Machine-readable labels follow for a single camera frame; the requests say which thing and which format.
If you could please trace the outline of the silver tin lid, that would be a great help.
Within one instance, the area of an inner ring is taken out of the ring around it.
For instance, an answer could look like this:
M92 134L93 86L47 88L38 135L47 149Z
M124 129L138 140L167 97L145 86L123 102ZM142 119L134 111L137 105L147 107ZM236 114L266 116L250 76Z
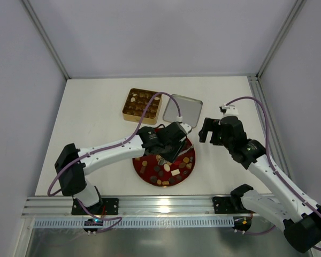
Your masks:
M190 97L173 94L172 97L176 100L178 104L182 121L192 128L197 127L203 102L201 100L193 99ZM178 108L172 99L169 99L168 104L166 105L163 120L166 122L175 122L178 116Z

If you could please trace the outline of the gold chocolate tin box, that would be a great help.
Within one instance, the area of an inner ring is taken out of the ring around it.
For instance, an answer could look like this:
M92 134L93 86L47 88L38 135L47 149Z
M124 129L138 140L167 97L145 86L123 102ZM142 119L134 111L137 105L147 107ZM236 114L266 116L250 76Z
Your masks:
M124 120L138 123L146 105L155 94L156 92L150 90L137 88L130 89L122 110ZM131 102L132 97L136 98L135 102ZM153 99L152 103L147 108L147 112L142 121L143 124L155 125L157 123L162 105L162 96L158 95L158 97L160 99L158 101Z

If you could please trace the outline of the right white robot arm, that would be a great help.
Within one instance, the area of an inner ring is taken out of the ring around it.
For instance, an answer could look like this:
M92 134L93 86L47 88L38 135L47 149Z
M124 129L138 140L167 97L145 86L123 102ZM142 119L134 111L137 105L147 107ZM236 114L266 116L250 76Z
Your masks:
M231 200L237 208L253 211L281 230L296 251L305 253L321 242L321 204L304 193L267 154L257 140L249 139L234 106L222 106L222 119L205 118L200 142L211 133L210 144L225 147L232 159L256 176L277 202L244 184L235 188Z

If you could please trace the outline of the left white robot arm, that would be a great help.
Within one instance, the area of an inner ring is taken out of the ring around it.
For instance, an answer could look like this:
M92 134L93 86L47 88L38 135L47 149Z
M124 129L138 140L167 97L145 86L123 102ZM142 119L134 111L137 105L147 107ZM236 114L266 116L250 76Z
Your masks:
M83 206L99 203L101 195L87 175L110 164L126 159L159 155L173 162L181 153L192 127L183 122L172 122L163 128L144 126L128 138L89 148L66 145L55 162L55 183L60 184L63 196L73 196Z

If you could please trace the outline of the silver metal tongs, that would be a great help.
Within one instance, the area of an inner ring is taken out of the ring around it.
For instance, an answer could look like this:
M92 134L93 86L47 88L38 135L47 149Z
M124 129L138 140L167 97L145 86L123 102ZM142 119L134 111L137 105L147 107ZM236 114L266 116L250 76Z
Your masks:
M160 157L157 164L158 165L163 165L167 162L170 163L174 163L174 161L181 155L186 154L187 152L189 152L190 150L192 150L194 147L194 145L184 145L184 147L182 148L182 150L179 152L177 151L176 154L173 154L172 157L169 157L169 159L166 159L164 157Z

